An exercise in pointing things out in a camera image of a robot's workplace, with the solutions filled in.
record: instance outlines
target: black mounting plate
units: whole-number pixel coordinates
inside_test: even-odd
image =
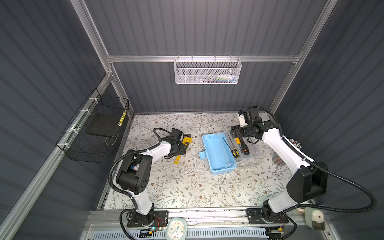
[[[266,224],[266,223],[288,223],[289,220],[284,215],[281,215],[281,217],[278,215],[276,220],[273,222],[266,222],[262,218],[261,215],[261,208],[251,208],[246,209],[245,212],[247,213],[249,224]]]
[[[156,218],[162,219],[162,221],[159,219],[160,227],[166,227],[168,224],[168,211],[154,211],[154,213],[155,213],[155,217],[154,217],[153,223],[145,227],[157,227],[158,222]],[[139,223],[139,219],[137,218],[135,210],[128,212],[127,218],[128,218],[127,227],[143,227],[143,225]]]

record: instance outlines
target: light blue slotted cable tray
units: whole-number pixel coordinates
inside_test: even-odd
[[[165,230],[155,232],[151,237],[139,238],[140,230],[127,230],[128,234],[134,239],[165,239]],[[264,228],[258,227],[226,227],[226,228],[190,228],[187,230],[187,239],[193,238],[269,238],[265,235]],[[128,239],[122,230],[114,231],[95,231],[93,240],[126,240]]]

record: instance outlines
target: table surface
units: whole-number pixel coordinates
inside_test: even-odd
[[[257,145],[263,161],[256,167],[212,175],[207,159],[200,160],[204,134],[225,131],[237,124],[236,113],[135,115],[124,153],[154,145],[158,141],[152,131],[155,127],[169,131],[176,128],[192,135],[192,143],[179,164],[174,164],[176,157],[152,164],[147,189],[156,208],[260,206],[285,189],[292,176],[290,170],[272,162],[274,151],[262,141]],[[132,207],[126,195],[111,189],[104,209]]]

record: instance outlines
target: floral tablecloth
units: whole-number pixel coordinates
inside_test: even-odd
[[[257,145],[262,149],[263,162],[256,167],[212,175],[207,159],[200,160],[199,152],[204,150],[202,136],[228,130],[236,124],[235,113],[135,115],[124,153],[155,144],[158,141],[152,132],[155,127],[169,131],[177,128],[192,135],[192,143],[179,164],[174,164],[175,157],[152,164],[147,189],[156,208],[255,206],[285,189],[290,171],[287,166],[278,167],[272,162],[273,150],[262,141]],[[132,207],[126,195],[111,189],[104,209]]]

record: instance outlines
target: black wire basket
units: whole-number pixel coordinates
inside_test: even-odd
[[[81,117],[71,127],[74,115],[56,145],[74,161],[113,162],[129,121],[128,110],[128,99],[99,94],[87,110],[77,112]],[[67,140],[60,142],[67,132]]]

